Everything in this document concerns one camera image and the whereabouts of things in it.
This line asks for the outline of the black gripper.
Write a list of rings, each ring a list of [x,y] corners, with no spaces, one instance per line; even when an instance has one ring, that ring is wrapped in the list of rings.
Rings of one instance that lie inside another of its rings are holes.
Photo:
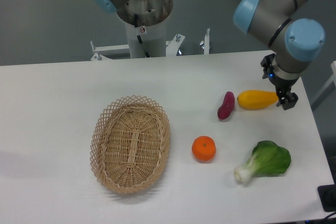
[[[276,88],[276,95],[278,97],[277,107],[282,107],[283,110],[292,109],[297,101],[298,96],[291,92],[291,87],[299,79],[299,73],[288,73],[282,70],[273,61],[275,53],[264,56],[260,62],[263,68],[262,79],[269,79]]]

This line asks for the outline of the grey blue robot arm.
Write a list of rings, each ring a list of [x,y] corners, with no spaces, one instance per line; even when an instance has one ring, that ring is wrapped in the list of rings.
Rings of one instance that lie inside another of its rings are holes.
[[[278,105],[293,108],[298,97],[291,92],[325,42],[323,27],[312,19],[292,20],[291,15],[308,0],[242,0],[234,24],[272,50],[261,61],[263,77],[276,89]],[[95,0],[106,13],[116,13],[124,22],[130,56],[152,58],[176,55],[165,41],[165,21],[173,9],[172,0]]]

